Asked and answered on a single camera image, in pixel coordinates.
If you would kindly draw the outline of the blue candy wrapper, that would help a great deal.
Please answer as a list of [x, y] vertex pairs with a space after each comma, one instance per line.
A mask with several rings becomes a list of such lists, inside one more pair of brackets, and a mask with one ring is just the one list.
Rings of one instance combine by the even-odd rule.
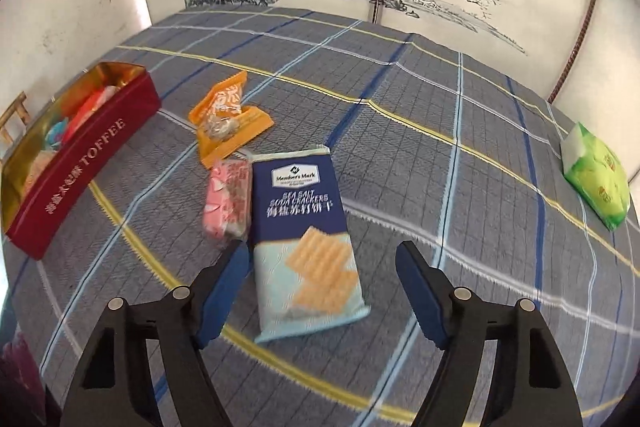
[[47, 150], [59, 150], [64, 138], [64, 133], [68, 125], [68, 119], [58, 121], [47, 132], [44, 137], [44, 146]]

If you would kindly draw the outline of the pink snack packet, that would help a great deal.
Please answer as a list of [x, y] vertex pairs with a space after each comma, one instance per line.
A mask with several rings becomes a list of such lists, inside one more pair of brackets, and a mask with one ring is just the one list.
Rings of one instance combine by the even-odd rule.
[[215, 162], [203, 211], [206, 233], [222, 239], [246, 239], [250, 231], [252, 166], [246, 158], [228, 158]]

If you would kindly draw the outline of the red gold toffee tin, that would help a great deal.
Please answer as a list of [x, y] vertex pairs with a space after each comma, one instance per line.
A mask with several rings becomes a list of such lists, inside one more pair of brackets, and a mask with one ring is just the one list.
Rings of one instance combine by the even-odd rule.
[[[47, 132], [64, 118], [70, 122], [82, 103], [106, 86], [119, 90], [55, 151], [55, 158], [23, 197], [32, 161], [40, 150], [47, 150]], [[42, 259], [89, 182], [159, 109], [160, 97], [150, 73], [141, 65], [101, 62], [71, 81], [2, 160], [3, 234], [28, 257]]]

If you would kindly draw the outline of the red snack packet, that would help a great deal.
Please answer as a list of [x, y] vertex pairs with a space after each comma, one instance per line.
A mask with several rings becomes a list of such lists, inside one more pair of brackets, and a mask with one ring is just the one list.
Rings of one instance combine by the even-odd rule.
[[96, 113], [98, 109], [100, 109], [106, 102], [110, 101], [118, 90], [119, 87], [117, 86], [106, 86], [94, 91], [93, 94], [90, 95], [84, 103], [82, 103], [78, 111], [67, 124], [62, 135], [62, 144], [66, 144], [70, 141], [75, 132], [85, 124], [85, 122], [94, 113]]

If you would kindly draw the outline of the grey plaid tablecloth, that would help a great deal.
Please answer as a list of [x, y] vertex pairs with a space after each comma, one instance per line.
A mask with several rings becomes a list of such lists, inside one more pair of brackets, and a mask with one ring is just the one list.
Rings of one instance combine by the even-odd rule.
[[454, 285], [537, 303], [597, 426], [639, 372], [639, 222], [615, 231], [564, 179], [573, 121], [513, 79], [421, 36], [311, 11], [175, 14], [104, 55], [146, 70], [151, 118], [72, 199], [46, 253], [4, 244], [10, 295], [53, 398], [113, 297], [147, 303], [219, 256], [203, 227], [209, 172], [190, 110], [245, 72], [272, 126], [248, 144], [280, 153], [284, 184], [255, 176], [262, 231], [340, 233], [359, 277], [356, 322], [323, 331], [288, 295], [299, 276], [247, 275], [206, 369], [239, 426], [409, 424], [440, 352], [395, 270], [410, 239]]

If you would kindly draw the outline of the blue soda cracker pack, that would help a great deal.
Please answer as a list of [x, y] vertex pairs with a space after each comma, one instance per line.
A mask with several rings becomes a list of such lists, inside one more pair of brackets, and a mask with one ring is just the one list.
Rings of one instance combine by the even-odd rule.
[[256, 343], [359, 321], [362, 295], [331, 151], [319, 146], [252, 157]]

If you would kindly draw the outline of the orange snack packet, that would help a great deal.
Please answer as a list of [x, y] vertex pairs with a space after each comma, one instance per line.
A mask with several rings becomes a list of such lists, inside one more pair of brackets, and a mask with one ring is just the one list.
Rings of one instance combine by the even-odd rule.
[[221, 82], [198, 102], [188, 115], [196, 128], [201, 164], [210, 169], [218, 160], [235, 153], [274, 122], [262, 109], [243, 105], [247, 71], [241, 70]]

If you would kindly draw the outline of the clear biscuit packet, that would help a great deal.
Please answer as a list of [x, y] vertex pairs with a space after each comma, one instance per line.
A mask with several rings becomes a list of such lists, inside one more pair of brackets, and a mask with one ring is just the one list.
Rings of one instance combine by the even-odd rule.
[[55, 158], [55, 150], [40, 150], [32, 161], [28, 169], [26, 180], [23, 184], [22, 196], [25, 197], [28, 192], [35, 185], [38, 178], [42, 175], [44, 169], [46, 169], [53, 158]]

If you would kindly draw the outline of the green tissue pack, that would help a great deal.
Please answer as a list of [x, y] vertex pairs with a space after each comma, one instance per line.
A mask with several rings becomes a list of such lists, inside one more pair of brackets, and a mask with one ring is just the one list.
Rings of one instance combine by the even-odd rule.
[[564, 178], [582, 195], [603, 224], [615, 231], [627, 217], [631, 199], [620, 158], [581, 122], [561, 142]]

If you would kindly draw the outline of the wooden chair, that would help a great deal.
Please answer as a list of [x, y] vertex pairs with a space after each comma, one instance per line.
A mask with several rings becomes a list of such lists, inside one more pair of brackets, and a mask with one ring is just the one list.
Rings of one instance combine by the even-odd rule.
[[13, 119], [17, 118], [21, 121], [24, 129], [27, 129], [32, 122], [32, 117], [25, 106], [26, 100], [26, 93], [21, 91], [0, 117], [1, 140], [7, 146], [14, 143], [14, 138], [6, 127]]

